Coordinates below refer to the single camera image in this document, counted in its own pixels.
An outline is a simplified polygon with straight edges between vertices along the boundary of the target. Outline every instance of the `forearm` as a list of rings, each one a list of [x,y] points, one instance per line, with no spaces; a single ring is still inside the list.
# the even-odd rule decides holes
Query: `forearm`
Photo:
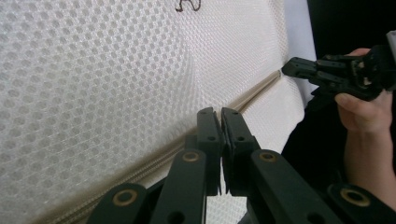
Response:
[[[351,184],[369,190],[396,211],[393,144],[388,130],[381,133],[349,131],[345,166]]]

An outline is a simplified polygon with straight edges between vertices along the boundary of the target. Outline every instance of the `zipper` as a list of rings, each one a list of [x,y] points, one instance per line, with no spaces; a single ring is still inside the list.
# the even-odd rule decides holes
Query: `zipper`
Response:
[[[241,113],[245,111],[245,109],[254,101],[259,98],[264,92],[271,89],[280,79],[280,71],[275,71],[270,76],[266,77],[263,81],[255,85],[249,91],[246,91],[242,96],[237,98],[234,102],[229,104],[228,107],[237,110]],[[159,150],[155,156],[145,161],[144,165],[136,165],[132,170],[133,172],[129,172],[129,175],[124,175],[123,178],[117,180],[111,186],[108,186],[104,190],[100,190],[90,199],[86,200],[84,203],[75,206],[73,209],[69,209],[66,212],[58,211],[53,212],[52,214],[46,215],[44,218],[40,218],[35,223],[49,223],[49,224],[70,224],[70,223],[79,223],[88,218],[89,214],[95,208],[95,206],[100,202],[102,197],[111,189],[120,185],[122,183],[138,183],[145,177],[153,174],[155,171],[158,171],[162,167],[164,167],[167,163],[170,163],[174,156],[183,149],[184,147],[184,138],[186,135],[196,133],[196,127],[189,130],[178,139],[174,140],[167,147],[164,147],[162,150]]]

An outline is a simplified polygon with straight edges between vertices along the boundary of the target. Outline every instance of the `round metal fastener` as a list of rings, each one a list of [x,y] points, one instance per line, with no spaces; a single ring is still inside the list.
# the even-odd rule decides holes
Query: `round metal fastener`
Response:
[[[370,205],[370,199],[354,189],[341,189],[341,197],[347,202],[355,204],[359,207],[367,207]]]
[[[113,197],[113,203],[116,206],[123,207],[127,206],[136,200],[137,192],[133,189],[124,189],[116,193]]]
[[[270,152],[260,153],[260,159],[262,161],[276,161],[276,156]]]
[[[183,155],[183,161],[198,161],[199,155],[196,152],[186,152]]]

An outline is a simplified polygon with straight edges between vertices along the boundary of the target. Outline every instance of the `beige zipper tape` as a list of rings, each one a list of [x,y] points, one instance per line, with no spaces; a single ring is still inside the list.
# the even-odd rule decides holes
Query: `beige zipper tape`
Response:
[[[242,94],[234,102],[230,103],[228,107],[243,113],[255,99],[272,88],[280,78],[280,71],[275,71],[249,91]],[[118,177],[106,181],[112,183],[111,185],[105,188],[91,187],[91,193],[75,196],[75,200],[71,200],[70,203],[65,203],[57,207],[55,210],[35,220],[33,223],[85,223],[93,208],[109,190],[122,183],[139,183],[145,177],[159,171],[164,166],[170,166],[174,156],[183,149],[186,135],[194,133],[196,133],[196,127],[184,133],[162,149],[157,150],[155,155],[151,155],[131,167],[126,167],[123,172],[120,172]]]

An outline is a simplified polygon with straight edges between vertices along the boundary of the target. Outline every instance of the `black squiggly line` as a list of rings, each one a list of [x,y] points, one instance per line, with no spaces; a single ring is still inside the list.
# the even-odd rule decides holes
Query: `black squiggly line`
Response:
[[[192,10],[194,10],[194,11],[198,11],[198,10],[201,8],[201,0],[199,0],[199,2],[198,2],[198,7],[194,7],[194,4],[192,3],[191,0],[180,0],[180,2],[178,2],[179,8],[175,8],[175,10],[176,10],[177,12],[182,12],[182,11],[183,11],[183,6],[181,5],[181,3],[182,3],[183,1],[190,2],[191,5],[192,5]]]

